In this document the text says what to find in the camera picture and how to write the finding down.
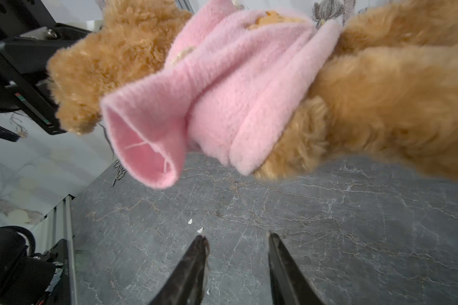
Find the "pink sweater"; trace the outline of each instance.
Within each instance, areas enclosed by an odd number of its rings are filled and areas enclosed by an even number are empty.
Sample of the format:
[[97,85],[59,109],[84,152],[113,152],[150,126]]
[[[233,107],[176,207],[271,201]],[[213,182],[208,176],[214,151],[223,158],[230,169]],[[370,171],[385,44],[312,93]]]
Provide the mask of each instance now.
[[231,0],[211,0],[178,34],[164,70],[104,98],[112,145],[133,177],[170,187],[195,147],[243,175],[264,162],[333,51],[341,25],[247,28],[263,16],[238,11]]

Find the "marble surface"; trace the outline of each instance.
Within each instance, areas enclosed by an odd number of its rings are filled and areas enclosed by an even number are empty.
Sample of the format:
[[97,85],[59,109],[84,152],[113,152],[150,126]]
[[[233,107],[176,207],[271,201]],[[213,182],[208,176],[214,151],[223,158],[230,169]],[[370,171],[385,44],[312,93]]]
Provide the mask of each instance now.
[[203,304],[271,304],[268,230],[328,305],[458,304],[458,184],[365,158],[281,184],[201,155],[164,191],[114,175],[72,203],[80,304],[147,304],[201,227]]

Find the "stuffed animal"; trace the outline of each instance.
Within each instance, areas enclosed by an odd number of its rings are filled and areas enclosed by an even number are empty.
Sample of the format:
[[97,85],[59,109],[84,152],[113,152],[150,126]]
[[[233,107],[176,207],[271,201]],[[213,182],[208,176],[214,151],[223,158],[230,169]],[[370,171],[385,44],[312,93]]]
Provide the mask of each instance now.
[[[102,117],[100,100],[105,97],[102,108],[116,152],[131,174],[152,187],[176,182],[187,147],[261,179],[286,178],[326,160],[361,154],[458,180],[458,0],[406,0],[369,9],[351,18],[339,37],[334,21],[322,22],[315,32],[298,14],[235,12],[228,2],[212,0],[208,6],[217,5],[210,10],[221,16],[213,23],[198,23],[195,16],[189,26],[190,14],[172,2],[111,0],[99,33],[50,59],[62,127],[90,132]],[[200,33],[194,36],[197,25]],[[248,53],[239,57],[238,48],[219,53],[228,56],[219,67],[231,67],[215,71],[223,71],[228,82],[208,80],[211,68],[198,70],[187,82],[201,60],[217,54],[220,46],[231,47],[217,42],[211,30],[253,48],[244,48]],[[232,30],[241,39],[231,36]],[[252,41],[259,44],[254,47]],[[266,57],[257,56],[258,50]],[[276,73],[291,65],[288,50],[301,69]],[[241,70],[248,64],[256,70]],[[188,74],[177,79],[180,71]],[[233,71],[243,71],[238,74],[242,78],[231,81]],[[285,82],[282,76],[289,75]],[[221,121],[215,119],[224,117],[226,108],[218,107],[211,118],[215,106],[210,98],[230,101],[231,94],[240,107],[251,109]],[[255,102],[262,96],[269,101],[267,108]],[[171,104],[156,97],[168,97]],[[259,114],[249,116],[255,104]],[[171,113],[160,111],[161,106]],[[265,115],[275,124],[269,125]],[[226,134],[229,140],[221,138]]]

